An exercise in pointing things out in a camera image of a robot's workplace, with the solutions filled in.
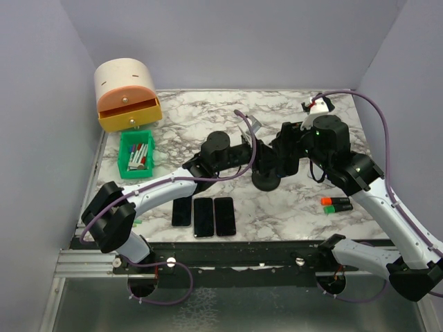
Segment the black phone with white edge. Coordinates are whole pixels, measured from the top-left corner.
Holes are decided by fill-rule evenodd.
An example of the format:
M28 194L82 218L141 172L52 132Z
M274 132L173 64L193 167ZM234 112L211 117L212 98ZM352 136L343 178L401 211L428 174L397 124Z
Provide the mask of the black phone with white edge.
M207 238L214 235L214 210L211 198L198 198L193 201L194 236Z

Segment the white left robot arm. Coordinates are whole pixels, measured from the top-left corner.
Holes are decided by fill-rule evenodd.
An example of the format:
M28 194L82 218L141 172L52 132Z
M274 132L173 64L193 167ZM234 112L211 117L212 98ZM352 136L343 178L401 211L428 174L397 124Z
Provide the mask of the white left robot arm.
M83 233L90 234L101 252L116 251L138 273L153 263L151 248L133 233L136 218L175 199L191 197L222 180L220 172L242 167L268 174L275 168L276 152L261 140L242 137L232 146L227 133L214 131L200 151L171 174L138 185L119 187L105 183L82 214Z

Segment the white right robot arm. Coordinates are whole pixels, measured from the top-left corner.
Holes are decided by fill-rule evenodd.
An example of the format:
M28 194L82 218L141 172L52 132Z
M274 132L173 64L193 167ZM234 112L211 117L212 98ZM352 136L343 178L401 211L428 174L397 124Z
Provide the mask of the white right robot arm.
M295 174L299 160L308 158L332 185L372 216L398 250L392 254L334 235L318 253L323 269L344 265L365 270L389 281L412 302L420 301L442 281L442 242L400 202L387 174L371 157L351 150L349 128L339 117L285 122L271 146L281 161L279 176Z

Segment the black phone with pink edge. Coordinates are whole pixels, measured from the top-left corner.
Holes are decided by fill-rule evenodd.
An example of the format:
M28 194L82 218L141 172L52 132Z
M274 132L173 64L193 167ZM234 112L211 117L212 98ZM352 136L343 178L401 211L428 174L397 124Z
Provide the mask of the black phone with pink edge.
M221 197L214 200L215 229L219 237L236 235L235 208L231 197Z

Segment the tall black phone stand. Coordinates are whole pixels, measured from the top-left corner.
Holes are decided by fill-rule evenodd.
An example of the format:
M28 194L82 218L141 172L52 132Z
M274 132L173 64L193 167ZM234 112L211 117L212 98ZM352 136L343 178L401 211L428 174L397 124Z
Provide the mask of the tall black phone stand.
M258 172L252 173L251 176L253 185L260 191L271 192L278 188L281 179L275 174L274 170L266 174Z

